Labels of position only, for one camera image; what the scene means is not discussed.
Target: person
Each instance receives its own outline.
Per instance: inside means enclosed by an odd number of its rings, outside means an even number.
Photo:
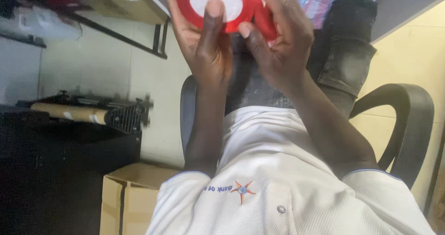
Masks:
[[[379,170],[370,143],[311,78],[314,35],[296,0],[265,0],[278,37],[238,30],[261,76],[294,109],[241,107],[224,116],[233,66],[210,0],[203,29],[167,0],[197,83],[184,172],[159,189],[147,234],[434,234],[408,187]]]

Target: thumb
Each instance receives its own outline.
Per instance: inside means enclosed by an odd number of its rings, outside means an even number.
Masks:
[[[246,45],[258,64],[267,64],[271,52],[263,34],[250,22],[242,22],[238,25],[239,33],[246,40]]]
[[[198,51],[213,53],[217,48],[219,32],[223,27],[224,4],[221,0],[209,0],[204,12],[203,32],[198,44]]]

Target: red ribbon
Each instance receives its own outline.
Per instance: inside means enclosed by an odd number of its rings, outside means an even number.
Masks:
[[[192,8],[190,0],[177,0],[182,15],[199,29],[203,28],[203,18]],[[263,6],[261,0],[242,0],[242,10],[239,16],[222,26],[222,32],[232,33],[238,31],[241,22],[251,22],[254,19],[255,26],[263,34],[267,41],[274,40],[277,36],[275,23],[269,8]]]

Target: black chair armrest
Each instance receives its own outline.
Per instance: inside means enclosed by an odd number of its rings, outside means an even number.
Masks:
[[[181,90],[181,141],[182,152],[186,153],[187,143],[192,133],[196,111],[196,81],[192,75],[186,78]]]
[[[349,118],[381,105],[394,107],[397,118],[388,146],[378,162],[379,167],[386,170],[394,159],[391,174],[411,189],[428,149],[434,104],[420,86],[386,84],[359,99]]]

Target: embroidered logo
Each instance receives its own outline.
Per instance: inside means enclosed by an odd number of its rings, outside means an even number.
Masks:
[[[238,188],[236,188],[235,190],[231,190],[230,192],[237,191],[241,195],[241,204],[244,201],[244,194],[246,194],[246,193],[256,194],[255,192],[251,192],[251,191],[248,190],[248,186],[252,183],[252,181],[250,181],[245,186],[241,186],[237,181],[235,181],[235,183],[238,186]]]

